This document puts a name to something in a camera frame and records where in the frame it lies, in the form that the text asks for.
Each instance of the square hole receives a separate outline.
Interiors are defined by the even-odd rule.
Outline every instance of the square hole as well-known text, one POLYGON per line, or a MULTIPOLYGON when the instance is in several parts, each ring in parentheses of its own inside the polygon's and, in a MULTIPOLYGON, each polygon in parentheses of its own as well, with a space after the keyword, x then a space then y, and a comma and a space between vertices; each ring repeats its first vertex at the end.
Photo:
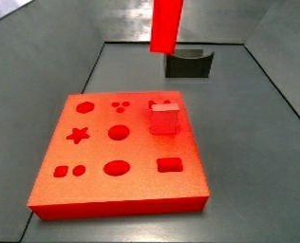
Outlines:
POLYGON ((161 158, 157 159, 158 171, 165 172, 183 172, 184 164, 181 158, 161 158))

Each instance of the black bracket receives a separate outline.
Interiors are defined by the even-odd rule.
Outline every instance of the black bracket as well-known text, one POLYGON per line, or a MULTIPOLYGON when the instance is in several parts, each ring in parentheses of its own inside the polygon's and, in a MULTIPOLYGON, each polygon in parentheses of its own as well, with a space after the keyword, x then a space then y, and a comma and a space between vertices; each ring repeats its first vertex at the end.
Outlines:
POLYGON ((215 52, 204 54, 203 49, 177 49, 165 56, 166 78, 209 78, 215 52))

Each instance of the red shape sorter board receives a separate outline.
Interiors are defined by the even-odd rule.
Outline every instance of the red shape sorter board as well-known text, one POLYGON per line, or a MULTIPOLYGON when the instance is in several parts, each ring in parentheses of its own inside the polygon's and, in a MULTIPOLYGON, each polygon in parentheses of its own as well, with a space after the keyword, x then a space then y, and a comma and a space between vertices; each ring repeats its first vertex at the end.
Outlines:
POLYGON ((211 190, 181 92, 70 95, 29 207, 44 220, 203 211, 211 190), (152 105, 178 104, 153 135, 152 105))

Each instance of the gray table surface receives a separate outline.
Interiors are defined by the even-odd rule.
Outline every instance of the gray table surface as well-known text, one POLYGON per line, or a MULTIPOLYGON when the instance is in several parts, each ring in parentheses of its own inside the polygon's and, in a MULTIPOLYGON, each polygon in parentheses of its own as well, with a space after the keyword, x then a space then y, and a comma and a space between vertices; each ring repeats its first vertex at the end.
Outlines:
POLYGON ((181 90, 213 196, 203 213, 44 222, 25 242, 300 242, 300 120, 243 46, 208 80, 164 77, 148 45, 106 45, 86 93, 181 90))

